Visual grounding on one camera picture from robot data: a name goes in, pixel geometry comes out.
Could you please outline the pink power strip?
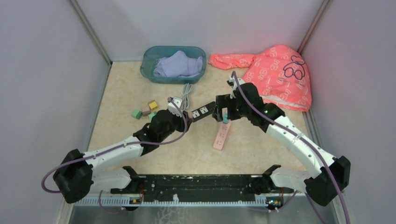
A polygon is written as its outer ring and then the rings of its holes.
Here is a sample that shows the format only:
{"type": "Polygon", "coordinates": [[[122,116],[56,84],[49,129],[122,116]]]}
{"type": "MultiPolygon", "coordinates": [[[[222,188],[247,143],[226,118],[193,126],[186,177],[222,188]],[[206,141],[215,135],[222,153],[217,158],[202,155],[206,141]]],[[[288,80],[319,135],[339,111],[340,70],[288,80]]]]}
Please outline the pink power strip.
{"type": "Polygon", "coordinates": [[[216,135],[213,148],[216,150],[221,151],[223,149],[223,146],[225,144],[227,135],[229,133],[231,127],[231,122],[229,121],[228,123],[221,123],[219,126],[219,131],[216,135]]]}

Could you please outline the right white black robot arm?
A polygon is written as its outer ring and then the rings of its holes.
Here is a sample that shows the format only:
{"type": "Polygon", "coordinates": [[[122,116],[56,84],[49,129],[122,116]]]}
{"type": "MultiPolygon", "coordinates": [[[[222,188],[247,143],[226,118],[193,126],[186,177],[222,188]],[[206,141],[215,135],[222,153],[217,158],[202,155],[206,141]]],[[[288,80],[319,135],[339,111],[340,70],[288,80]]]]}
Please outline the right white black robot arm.
{"type": "Polygon", "coordinates": [[[305,171],[272,166],[263,179],[268,192],[280,187],[302,191],[317,204],[327,206],[349,185],[351,162],[345,156],[339,158],[326,152],[306,137],[273,103],[264,103],[252,83],[233,84],[230,94],[217,95],[213,118],[223,120],[226,108],[229,120],[246,118],[266,134],[276,138],[305,167],[305,171]]]}

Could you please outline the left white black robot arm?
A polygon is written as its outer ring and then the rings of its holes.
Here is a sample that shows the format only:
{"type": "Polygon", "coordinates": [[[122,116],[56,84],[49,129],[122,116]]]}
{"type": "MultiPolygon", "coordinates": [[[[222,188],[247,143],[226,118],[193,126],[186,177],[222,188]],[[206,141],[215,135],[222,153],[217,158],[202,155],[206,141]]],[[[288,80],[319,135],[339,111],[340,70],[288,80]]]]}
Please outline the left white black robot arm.
{"type": "Polygon", "coordinates": [[[71,204],[95,191],[110,190],[113,193],[136,192],[140,187],[138,174],[131,167],[116,171],[106,169],[125,160],[151,153],[160,145],[171,144],[176,139],[166,139],[174,132],[184,135],[194,119],[186,111],[172,113],[159,110],[140,130],[125,140],[103,149],[82,153],[71,150],[61,164],[50,171],[57,185],[56,193],[71,204]]]}

